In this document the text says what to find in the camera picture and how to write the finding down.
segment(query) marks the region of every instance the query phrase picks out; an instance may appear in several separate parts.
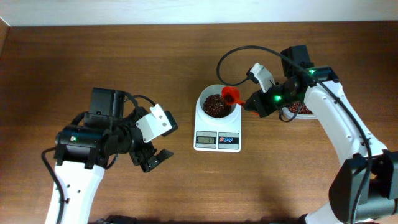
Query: white kitchen scale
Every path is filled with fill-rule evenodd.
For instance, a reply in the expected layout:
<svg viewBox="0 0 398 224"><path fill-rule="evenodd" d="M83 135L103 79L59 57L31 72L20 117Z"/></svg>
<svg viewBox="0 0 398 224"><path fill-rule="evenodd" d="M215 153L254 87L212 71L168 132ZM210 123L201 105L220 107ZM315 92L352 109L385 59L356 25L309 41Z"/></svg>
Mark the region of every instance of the white kitchen scale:
<svg viewBox="0 0 398 224"><path fill-rule="evenodd" d="M199 96L193 136L193 148L197 151L239 152L241 150L241 106L232 105L230 114L224 118L214 118L203 110L206 98L213 94L221 95L224 87L224 85L211 85Z"/></svg>

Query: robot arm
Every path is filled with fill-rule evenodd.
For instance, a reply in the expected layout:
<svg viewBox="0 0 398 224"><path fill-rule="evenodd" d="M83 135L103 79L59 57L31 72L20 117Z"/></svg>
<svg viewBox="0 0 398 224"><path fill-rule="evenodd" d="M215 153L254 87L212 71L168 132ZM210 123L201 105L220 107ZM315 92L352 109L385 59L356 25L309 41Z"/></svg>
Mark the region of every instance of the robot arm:
<svg viewBox="0 0 398 224"><path fill-rule="evenodd" d="M136 108L123 118L125 96ZM150 172L173 155L165 149L155 155L157 149L151 143L157 136L166 136L178 128L173 116L158 104L150 110L148 113L138 107L129 93L93 89L89 112L77 116L57 135L55 175L65 199L60 201L59 189L54 184L46 224L57 223L58 211L62 212L60 223L88 222L110 156L129 153L134 165Z"/></svg>
<svg viewBox="0 0 398 224"><path fill-rule="evenodd" d="M372 153L372 158L369 158L364 139L353 120L319 83L295 70L283 60L282 64L288 80L281 85L274 85L270 82L273 79L270 78L269 72L264 67L258 69L259 65L256 64L248 72L248 76L255 83L260 83L261 89L253 93L245 102L244 109L265 117L282 107L290 106L298 101L304 102L317 116L339 158L341 169L330 187L330 203L316 212L303 216L301 222L305 224L348 223L354 206L354 198L364 177L364 168L370 159L374 164L371 171L377 177L368 180L363 188L356 219L358 221L373 220L397 213L398 154L389 152L387 147L377 140L361 121L348 102L334 71L330 67L313 66L306 46L290 47L282 54L307 68L313 76L321 80L332 93L340 98L366 133Z"/></svg>

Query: red scoop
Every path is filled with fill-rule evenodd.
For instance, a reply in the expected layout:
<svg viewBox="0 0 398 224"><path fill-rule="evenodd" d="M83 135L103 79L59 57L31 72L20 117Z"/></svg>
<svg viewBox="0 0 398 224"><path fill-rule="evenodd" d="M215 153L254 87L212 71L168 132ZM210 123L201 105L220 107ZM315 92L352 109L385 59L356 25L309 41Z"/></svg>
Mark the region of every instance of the red scoop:
<svg viewBox="0 0 398 224"><path fill-rule="evenodd" d="M239 90L235 86L226 86L221 92L221 96L228 105L233 105L235 103L243 106L244 101L241 101Z"/></svg>

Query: green light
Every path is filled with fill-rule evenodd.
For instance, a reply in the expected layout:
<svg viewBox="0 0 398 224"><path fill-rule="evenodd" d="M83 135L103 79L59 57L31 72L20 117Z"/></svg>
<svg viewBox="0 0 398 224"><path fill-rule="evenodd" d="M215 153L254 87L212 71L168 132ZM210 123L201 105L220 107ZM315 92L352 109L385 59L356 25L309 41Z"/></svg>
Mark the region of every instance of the green light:
<svg viewBox="0 0 398 224"><path fill-rule="evenodd" d="M279 100L281 100L281 99L282 99L282 97L281 97L281 96L275 96L274 98L275 98L275 101L279 101Z"/></svg>

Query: wooden table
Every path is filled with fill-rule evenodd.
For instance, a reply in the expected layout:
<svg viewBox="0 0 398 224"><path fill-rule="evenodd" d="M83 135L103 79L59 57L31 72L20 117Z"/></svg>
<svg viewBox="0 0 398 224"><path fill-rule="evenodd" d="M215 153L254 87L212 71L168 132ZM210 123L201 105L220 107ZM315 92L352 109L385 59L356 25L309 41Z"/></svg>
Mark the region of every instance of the wooden table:
<svg viewBox="0 0 398 224"><path fill-rule="evenodd" d="M264 119L243 113L240 153L198 152L192 145L196 100L219 83L215 68L224 53L241 45L281 51L298 44L307 44L315 65L333 67L368 128L395 151L396 21L11 28L0 59L0 222L44 222L53 182L40 153L88 109L93 87L147 95L180 128L154 141L175 155L153 172L142 173L128 155L106 171L91 222L112 214L273 221L313 212L328 201L339 169L318 121L282 123L276 113ZM285 80L280 59L258 50L230 56L222 74L240 81L255 62ZM239 88L245 98L259 86ZM396 223L398 216L380 222Z"/></svg>

